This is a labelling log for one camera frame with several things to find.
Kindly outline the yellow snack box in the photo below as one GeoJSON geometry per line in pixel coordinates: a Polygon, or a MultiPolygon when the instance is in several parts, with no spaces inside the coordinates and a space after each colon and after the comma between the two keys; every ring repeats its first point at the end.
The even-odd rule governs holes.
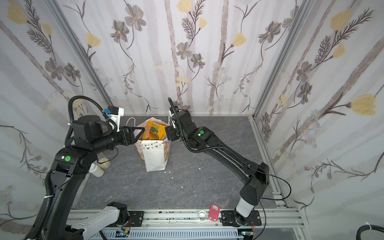
{"type": "Polygon", "coordinates": [[[145,127],[142,140],[162,141],[166,135],[166,127],[156,122],[149,121],[145,127]]]}

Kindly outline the white paper gift bag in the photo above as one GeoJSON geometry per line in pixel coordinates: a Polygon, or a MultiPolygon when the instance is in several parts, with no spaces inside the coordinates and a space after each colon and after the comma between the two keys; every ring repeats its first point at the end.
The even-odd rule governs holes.
{"type": "MultiPolygon", "coordinates": [[[[149,121],[156,122],[165,127],[169,125],[168,123],[152,117],[138,126],[146,127],[149,121]]],[[[162,171],[166,169],[171,150],[171,143],[167,139],[167,135],[165,135],[162,141],[142,140],[138,144],[135,144],[135,146],[145,164],[147,172],[162,171]]]]}

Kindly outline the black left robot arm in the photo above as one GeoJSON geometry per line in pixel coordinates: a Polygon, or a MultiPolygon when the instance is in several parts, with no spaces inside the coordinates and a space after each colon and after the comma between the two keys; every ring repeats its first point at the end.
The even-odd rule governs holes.
{"type": "Polygon", "coordinates": [[[145,132],[143,127],[119,128],[99,116],[70,117],[70,138],[57,152],[45,178],[46,195],[27,240],[84,240],[92,235],[88,227],[76,229],[67,219],[80,185],[98,154],[114,147],[135,144],[145,132]]]}

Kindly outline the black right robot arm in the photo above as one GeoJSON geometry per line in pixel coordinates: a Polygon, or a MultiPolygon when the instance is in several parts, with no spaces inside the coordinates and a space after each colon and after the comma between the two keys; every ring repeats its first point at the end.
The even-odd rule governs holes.
{"type": "Polygon", "coordinates": [[[240,191],[240,200],[232,216],[226,219],[233,227],[247,225],[251,212],[259,204],[269,186],[269,166],[246,159],[228,147],[210,129],[196,127],[188,111],[170,109],[169,113],[171,125],[166,127],[168,140],[181,140],[190,152],[205,153],[213,157],[244,183],[240,191]]]}

